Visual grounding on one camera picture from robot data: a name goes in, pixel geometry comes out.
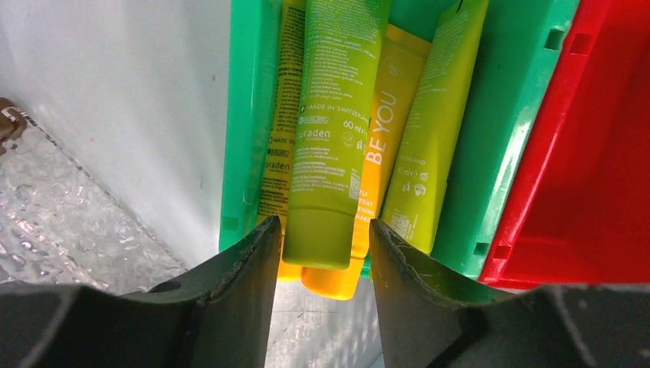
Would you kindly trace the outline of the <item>red plastic bin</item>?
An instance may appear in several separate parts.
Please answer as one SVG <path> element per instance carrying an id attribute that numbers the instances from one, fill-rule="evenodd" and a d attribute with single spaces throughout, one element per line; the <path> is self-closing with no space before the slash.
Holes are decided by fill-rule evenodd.
<path id="1" fill-rule="evenodd" d="M 649 3 L 583 1 L 479 281 L 649 280 Z"/>

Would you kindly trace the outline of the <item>green bin with toothpaste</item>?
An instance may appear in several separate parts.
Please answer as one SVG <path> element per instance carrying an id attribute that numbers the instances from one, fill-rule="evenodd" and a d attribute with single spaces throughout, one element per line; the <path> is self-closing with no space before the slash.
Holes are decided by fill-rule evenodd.
<path id="1" fill-rule="evenodd" d="M 483 270 L 520 158 L 581 1 L 492 1 L 449 173 L 432 251 L 477 278 Z M 277 80 L 282 4 L 235 1 L 218 248 L 254 228 Z"/>

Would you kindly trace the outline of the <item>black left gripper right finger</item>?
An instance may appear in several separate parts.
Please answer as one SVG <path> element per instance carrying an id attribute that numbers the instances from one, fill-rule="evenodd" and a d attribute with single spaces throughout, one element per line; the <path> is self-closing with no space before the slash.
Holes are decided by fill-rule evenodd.
<path id="1" fill-rule="evenodd" d="M 479 283 L 369 228 L 387 367 L 647 367 L 647 284 L 545 284 L 518 294 Z"/>

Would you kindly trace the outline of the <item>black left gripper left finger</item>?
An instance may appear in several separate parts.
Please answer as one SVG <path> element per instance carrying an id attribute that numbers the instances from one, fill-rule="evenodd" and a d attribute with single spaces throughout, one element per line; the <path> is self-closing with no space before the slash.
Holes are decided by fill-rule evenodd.
<path id="1" fill-rule="evenodd" d="M 262 367 L 281 222 L 147 292 L 1 286 L 3 367 Z"/>

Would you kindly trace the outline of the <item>lime green toothpaste tube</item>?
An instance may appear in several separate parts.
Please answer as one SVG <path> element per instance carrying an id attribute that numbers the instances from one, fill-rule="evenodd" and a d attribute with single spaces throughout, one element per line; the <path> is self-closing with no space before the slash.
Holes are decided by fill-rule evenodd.
<path id="1" fill-rule="evenodd" d="M 304 69 L 282 258 L 350 264 L 388 1 L 308 1 Z"/>

